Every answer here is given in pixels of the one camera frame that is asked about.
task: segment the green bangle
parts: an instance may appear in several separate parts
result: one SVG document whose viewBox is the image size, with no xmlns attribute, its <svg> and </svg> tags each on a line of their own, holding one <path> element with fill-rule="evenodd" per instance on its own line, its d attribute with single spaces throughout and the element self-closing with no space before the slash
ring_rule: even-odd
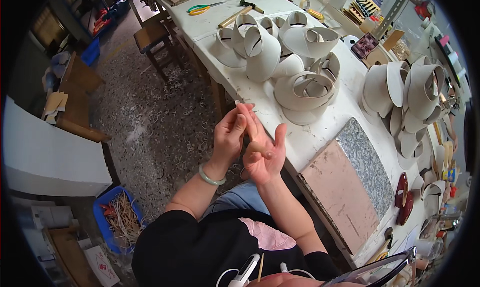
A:
<svg viewBox="0 0 480 287">
<path fill-rule="evenodd" d="M 224 184 L 225 181 L 226 181 L 225 177 L 223 179 L 221 179 L 220 181 L 214 181 L 211 178 L 207 177 L 207 175 L 204 172 L 204 164 L 203 163 L 200 164 L 200 166 L 198 166 L 198 173 L 200 174 L 201 178 L 210 185 L 220 186 L 220 185 Z"/>
</svg>

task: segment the toothpick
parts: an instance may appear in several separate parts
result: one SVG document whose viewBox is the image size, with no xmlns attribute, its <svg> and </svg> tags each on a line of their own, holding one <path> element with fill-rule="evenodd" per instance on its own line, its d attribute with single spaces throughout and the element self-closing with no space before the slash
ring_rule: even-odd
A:
<svg viewBox="0 0 480 287">
<path fill-rule="evenodd" d="M 257 283 L 260 283 L 260 278 L 262 277 L 262 268 L 263 267 L 264 267 L 264 253 L 261 253 L 260 269 L 258 270 Z"/>
</svg>

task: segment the blue bin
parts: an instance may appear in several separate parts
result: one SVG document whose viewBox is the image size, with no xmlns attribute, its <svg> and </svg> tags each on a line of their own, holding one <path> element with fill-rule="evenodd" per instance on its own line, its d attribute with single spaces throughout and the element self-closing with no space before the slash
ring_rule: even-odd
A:
<svg viewBox="0 0 480 287">
<path fill-rule="evenodd" d="M 99 205 L 108 205 L 109 202 L 113 200 L 115 195 L 121 193 L 122 191 L 125 192 L 129 201 L 132 202 L 134 198 L 127 192 L 127 190 L 125 190 L 121 186 L 117 186 L 97 198 L 97 200 L 95 200 L 95 202 L 93 203 L 93 215 L 95 216 L 96 223 L 100 228 L 100 232 L 102 232 L 103 238 L 105 239 L 108 247 L 112 250 L 112 252 L 117 254 L 130 253 L 134 249 L 134 246 L 122 250 L 117 246 L 117 243 L 115 242 L 115 237 L 113 236 L 113 232 L 110 230 L 110 224 L 107 222 L 105 216 L 103 215 L 105 210 Z M 135 212 L 135 214 L 137 214 L 138 220 L 140 221 L 143 218 L 143 215 L 136 201 L 133 202 L 133 211 Z"/>
<path fill-rule="evenodd" d="M 100 55 L 100 40 L 99 38 L 93 39 L 92 43 L 88 45 L 87 49 L 81 55 L 81 60 L 87 64 L 87 66 L 92 65 Z"/>
</svg>

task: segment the workbench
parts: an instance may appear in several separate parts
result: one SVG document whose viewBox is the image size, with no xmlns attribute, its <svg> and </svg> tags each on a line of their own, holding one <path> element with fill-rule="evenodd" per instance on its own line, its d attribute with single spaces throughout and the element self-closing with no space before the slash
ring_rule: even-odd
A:
<svg viewBox="0 0 480 287">
<path fill-rule="evenodd" d="M 226 67 L 210 52 L 215 42 L 218 24 L 242 9 L 238 6 L 240 0 L 227 1 L 225 4 L 213 7 L 198 16 L 189 16 L 186 11 L 195 5 L 207 5 L 224 0 L 190 0 L 176 7 L 171 7 L 165 0 L 156 1 L 159 6 L 165 7 L 178 29 L 182 31 L 186 42 L 208 70 L 212 79 L 215 103 L 220 115 L 225 113 L 225 99 L 222 98 L 222 92 L 225 90 L 235 100 L 240 100 L 245 103 L 255 103 L 255 114 L 271 136 L 275 135 L 275 128 L 280 123 L 287 124 L 285 168 L 290 172 L 291 176 L 297 178 L 298 173 L 310 162 L 315 153 L 320 150 L 327 141 L 333 139 L 351 117 L 355 117 L 380 157 L 390 179 L 393 191 L 395 192 L 400 174 L 404 172 L 404 170 L 399 166 L 393 137 L 381 122 L 378 125 L 372 125 L 366 120 L 365 116 L 363 116 L 358 105 L 358 100 L 363 90 L 367 68 L 350 52 L 343 42 L 339 41 L 332 50 L 339 58 L 341 65 L 338 78 L 341 87 L 336 101 L 327 108 L 319 121 L 310 125 L 298 126 L 289 122 L 283 116 L 281 107 L 275 100 L 273 94 L 275 86 L 274 79 L 269 79 L 262 83 L 251 81 L 246 77 L 245 68 Z M 249 12 L 256 20 L 276 16 L 286 18 L 292 11 L 305 13 L 305 11 L 287 0 L 245 1 L 255 3 L 265 11 L 264 15 L 256 11 Z M 319 2 L 321 1 L 317 0 L 317 2 L 312 4 L 318 5 Z M 318 20 L 308 14 L 307 18 L 308 26 L 323 26 Z M 414 178 L 418 176 L 419 173 L 417 164 L 414 164 L 411 169 L 406 172 L 409 184 L 412 184 Z M 298 185 L 322 219 L 322 214 L 316 207 L 311 195 L 308 194 L 303 184 L 298 182 Z M 323 218 L 322 221 L 332 234 L 338 248 L 342 251 L 347 261 L 353 268 L 356 268 L 363 266 L 377 249 L 380 248 L 385 240 L 384 231 L 387 227 L 393 227 L 394 238 L 397 240 L 393 247 L 393 252 L 395 252 L 396 247 L 402 244 L 402 241 L 409 232 L 417 225 L 422 225 L 424 220 L 424 207 L 422 202 L 416 202 L 414 204 L 410 219 L 405 226 L 395 224 L 398 211 L 399 209 L 396 208 L 392 202 L 391 207 L 380 220 L 377 229 L 354 256 L 349 254 L 347 249 L 339 242 L 339 239 L 336 238 L 331 225 L 328 224 L 326 219 Z"/>
</svg>

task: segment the black shirt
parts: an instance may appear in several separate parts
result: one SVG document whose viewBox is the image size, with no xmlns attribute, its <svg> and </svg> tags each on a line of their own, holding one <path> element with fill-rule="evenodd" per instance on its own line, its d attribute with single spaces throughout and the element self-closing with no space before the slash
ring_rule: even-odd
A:
<svg viewBox="0 0 480 287">
<path fill-rule="evenodd" d="M 251 233 L 245 222 L 258 223 Z M 340 275 L 327 253 L 318 251 L 303 256 L 295 243 L 288 249 L 260 248 L 259 238 L 255 237 L 259 227 L 286 236 L 277 231 L 271 216 L 254 210 L 215 212 L 200 222 L 185 211 L 168 211 L 138 237 L 131 263 L 135 278 L 141 287 L 215 286 L 222 272 L 240 269 L 254 253 L 264 254 L 262 276 L 280 272 L 281 262 L 289 270 L 308 271 L 320 281 Z M 258 276 L 258 269 L 257 266 L 250 280 Z M 227 286 L 236 274 L 227 272 L 219 286 Z M 294 274 L 305 276 L 301 272 Z"/>
</svg>

